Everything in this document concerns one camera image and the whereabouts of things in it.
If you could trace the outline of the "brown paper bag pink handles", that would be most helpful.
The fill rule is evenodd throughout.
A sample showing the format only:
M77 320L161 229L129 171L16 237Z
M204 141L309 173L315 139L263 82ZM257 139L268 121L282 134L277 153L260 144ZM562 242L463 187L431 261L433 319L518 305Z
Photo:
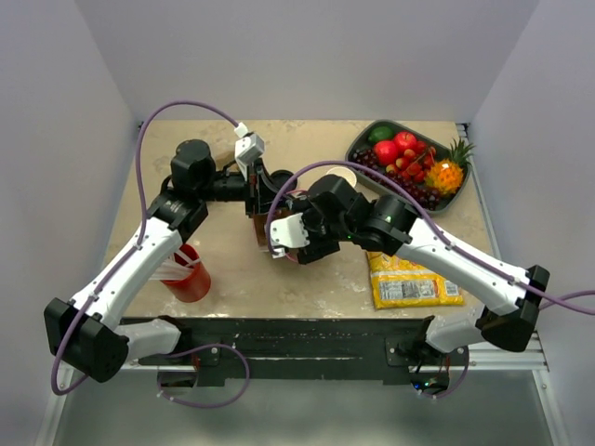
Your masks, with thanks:
M296 199L296 198L301 198L305 194L306 194L305 190L291 190L289 192L289 197ZM287 208L282 208L282 206L280 206L275 211L273 220L280 219L280 218L283 218L286 216L290 216L291 214L292 214L292 212L290 210L288 210ZM267 214L261 214L261 215L253 215L251 218L252 223L253 223L253 228L255 231L255 235L256 235L256 239L257 239L257 243L258 243L258 247L259 247L259 250L262 252L268 251L268 242L267 242L267 236L266 236L266 231L265 231L267 217L268 217Z

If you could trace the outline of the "white paper cup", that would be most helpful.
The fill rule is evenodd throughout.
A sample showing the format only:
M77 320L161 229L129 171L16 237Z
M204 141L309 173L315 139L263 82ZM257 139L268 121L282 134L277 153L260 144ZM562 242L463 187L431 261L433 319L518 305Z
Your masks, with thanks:
M349 169L348 167L343 166L336 166L330 168L327 172L327 175L334 175L336 177L341 177L345 179L353 188L357 185L357 177L355 173Z

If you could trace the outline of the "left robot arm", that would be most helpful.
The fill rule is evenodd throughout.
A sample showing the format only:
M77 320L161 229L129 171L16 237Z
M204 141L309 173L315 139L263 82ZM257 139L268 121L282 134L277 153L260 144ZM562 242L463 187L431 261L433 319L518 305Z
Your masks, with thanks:
M142 286L205 221L210 202L258 201L258 179L267 174L263 140L251 133L235 143L238 172L217 170L202 140L180 143L145 220L110 264L70 299L54 298L44 310L47 340L56 362L65 361L83 375L104 383L133 357L161 354L172 364L192 355L192 341L177 325L160 320L156 337L137 342L144 331L119 329L119 322Z

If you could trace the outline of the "black coffee lid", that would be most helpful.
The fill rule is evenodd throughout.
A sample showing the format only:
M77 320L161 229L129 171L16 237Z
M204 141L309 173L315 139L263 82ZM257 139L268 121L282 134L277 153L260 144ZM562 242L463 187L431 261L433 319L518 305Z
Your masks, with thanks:
M275 188L280 189L293 176L293 173L285 169L279 169L270 173L270 176Z

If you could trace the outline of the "red apple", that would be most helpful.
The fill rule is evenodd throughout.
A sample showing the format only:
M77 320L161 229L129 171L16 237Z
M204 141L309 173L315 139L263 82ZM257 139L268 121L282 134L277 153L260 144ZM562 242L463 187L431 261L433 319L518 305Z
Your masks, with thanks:
M393 164L400 155L399 148L393 140L381 140L375 144L374 154L380 165Z
M407 131L397 133L392 141L399 152L405 152L407 150L414 151L417 147L416 136Z

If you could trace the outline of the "yellow snack bag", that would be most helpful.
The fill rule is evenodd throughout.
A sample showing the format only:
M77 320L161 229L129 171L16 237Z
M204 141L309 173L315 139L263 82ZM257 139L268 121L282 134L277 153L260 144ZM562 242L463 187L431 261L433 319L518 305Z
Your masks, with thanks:
M376 309L464 305L460 288L430 269L379 252L366 257Z

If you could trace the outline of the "green lime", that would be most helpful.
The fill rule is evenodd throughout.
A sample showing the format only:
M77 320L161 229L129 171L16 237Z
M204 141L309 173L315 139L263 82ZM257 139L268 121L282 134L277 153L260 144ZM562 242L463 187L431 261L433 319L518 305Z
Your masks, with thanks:
M393 130L385 125L382 126L377 126L375 128L373 128L369 135L368 135L368 141L371 144L377 144L380 141L383 140L392 140L394 138L394 132Z

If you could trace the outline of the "dark red grapes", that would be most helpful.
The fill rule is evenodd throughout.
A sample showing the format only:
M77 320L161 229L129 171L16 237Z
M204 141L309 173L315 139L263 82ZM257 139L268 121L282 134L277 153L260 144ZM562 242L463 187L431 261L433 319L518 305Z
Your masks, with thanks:
M369 148L352 151L347 156L347 158L350 162L367 166L377 171L379 174L383 174L385 177L394 180L427 210L434 211L437 209L438 204L441 201L441 195L437 190L431 189L426 186L425 178L423 182L416 183L413 180L389 177L388 174L385 172L385 168L387 167L387 165L380 165L377 161L377 157L375 156L374 151Z

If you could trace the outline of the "red cherries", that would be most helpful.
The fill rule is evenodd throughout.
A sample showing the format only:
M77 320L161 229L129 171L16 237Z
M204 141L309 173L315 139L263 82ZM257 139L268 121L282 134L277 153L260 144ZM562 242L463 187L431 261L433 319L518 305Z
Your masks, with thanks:
M413 180L416 183L424 181L426 173L435 164L437 151L423 141L419 141L413 149L407 149L392 164L385 168L389 177Z

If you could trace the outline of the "grey fruit tray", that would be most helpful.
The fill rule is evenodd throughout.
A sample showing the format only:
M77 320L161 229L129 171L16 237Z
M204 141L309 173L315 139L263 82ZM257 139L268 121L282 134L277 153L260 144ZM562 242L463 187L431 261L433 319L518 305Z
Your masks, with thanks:
M346 160L381 175L355 172L358 180L379 194L394 193L399 184L431 214L445 212L470 176L474 146L460 138L448 147L393 121L370 124L352 143Z

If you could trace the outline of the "red straw holder cup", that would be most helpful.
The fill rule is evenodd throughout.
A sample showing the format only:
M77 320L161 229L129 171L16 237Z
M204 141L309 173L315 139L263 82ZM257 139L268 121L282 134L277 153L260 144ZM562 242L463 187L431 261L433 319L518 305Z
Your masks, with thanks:
M195 303L204 298L210 290L211 277L197 251L191 245L183 244L171 259L186 271L176 279L171 274L166 275L161 283L180 302Z

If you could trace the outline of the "white wrapped straws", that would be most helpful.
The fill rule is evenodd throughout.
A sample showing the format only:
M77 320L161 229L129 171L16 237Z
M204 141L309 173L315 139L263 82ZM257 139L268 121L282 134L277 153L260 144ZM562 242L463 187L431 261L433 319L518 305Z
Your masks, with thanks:
M178 282L188 278L201 264L197 251L188 244L182 245L152 274L153 281Z

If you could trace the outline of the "toy pineapple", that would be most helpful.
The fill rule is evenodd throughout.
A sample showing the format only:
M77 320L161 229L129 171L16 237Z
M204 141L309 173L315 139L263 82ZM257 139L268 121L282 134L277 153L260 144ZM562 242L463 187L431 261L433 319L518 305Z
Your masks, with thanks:
M465 172L469 167L474 149L473 143L466 142L461 138L454 139L450 144L448 154L441 161L437 161L427 172L426 186L437 190L443 197L456 194L466 177Z

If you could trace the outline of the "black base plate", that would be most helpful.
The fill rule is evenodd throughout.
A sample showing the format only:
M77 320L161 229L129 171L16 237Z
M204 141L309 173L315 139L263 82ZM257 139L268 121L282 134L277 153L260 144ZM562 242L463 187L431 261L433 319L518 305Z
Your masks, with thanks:
M142 366L198 373L201 387L229 378L380 381L407 385L430 381L437 371L467 362L462 348L445 358L415 353L420 319L180 318L177 357L152 355Z

